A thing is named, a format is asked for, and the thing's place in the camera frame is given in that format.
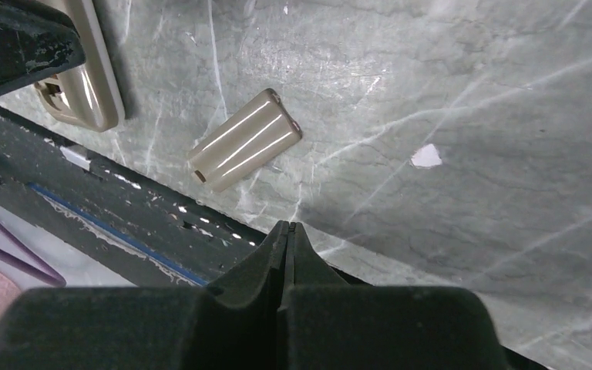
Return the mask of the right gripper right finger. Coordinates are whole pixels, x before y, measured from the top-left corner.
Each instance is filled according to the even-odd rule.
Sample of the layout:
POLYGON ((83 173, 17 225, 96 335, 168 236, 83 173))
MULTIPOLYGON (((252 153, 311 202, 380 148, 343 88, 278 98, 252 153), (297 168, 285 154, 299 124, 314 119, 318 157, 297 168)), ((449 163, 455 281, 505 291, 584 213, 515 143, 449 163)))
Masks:
POLYGON ((288 227, 280 369, 506 369, 482 301, 464 288, 349 284, 288 227))

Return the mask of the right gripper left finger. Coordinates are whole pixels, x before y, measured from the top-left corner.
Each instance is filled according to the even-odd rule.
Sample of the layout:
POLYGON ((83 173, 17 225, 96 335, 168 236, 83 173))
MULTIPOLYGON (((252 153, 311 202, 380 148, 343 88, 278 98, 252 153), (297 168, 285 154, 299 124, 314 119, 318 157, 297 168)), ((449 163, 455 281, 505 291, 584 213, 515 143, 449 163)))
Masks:
POLYGON ((0 320, 0 369, 284 369, 289 232, 205 287, 27 291, 0 320))

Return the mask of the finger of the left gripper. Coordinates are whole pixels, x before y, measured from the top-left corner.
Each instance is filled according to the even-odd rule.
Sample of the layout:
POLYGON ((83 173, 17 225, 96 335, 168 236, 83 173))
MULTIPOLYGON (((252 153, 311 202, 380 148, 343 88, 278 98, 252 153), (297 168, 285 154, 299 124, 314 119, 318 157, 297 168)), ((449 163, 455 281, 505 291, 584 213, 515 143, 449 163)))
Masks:
POLYGON ((38 1, 0 1, 0 96, 85 61, 64 12, 38 1))

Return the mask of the beige remote control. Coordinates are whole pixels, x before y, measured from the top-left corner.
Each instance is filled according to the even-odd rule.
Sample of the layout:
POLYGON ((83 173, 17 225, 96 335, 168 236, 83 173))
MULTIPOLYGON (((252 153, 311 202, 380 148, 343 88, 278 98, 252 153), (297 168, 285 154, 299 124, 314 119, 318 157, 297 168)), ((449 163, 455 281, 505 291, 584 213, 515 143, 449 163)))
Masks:
POLYGON ((73 21, 86 56, 78 67, 34 84, 47 113, 62 123, 104 132, 125 119, 125 109, 92 1, 46 0, 73 21))

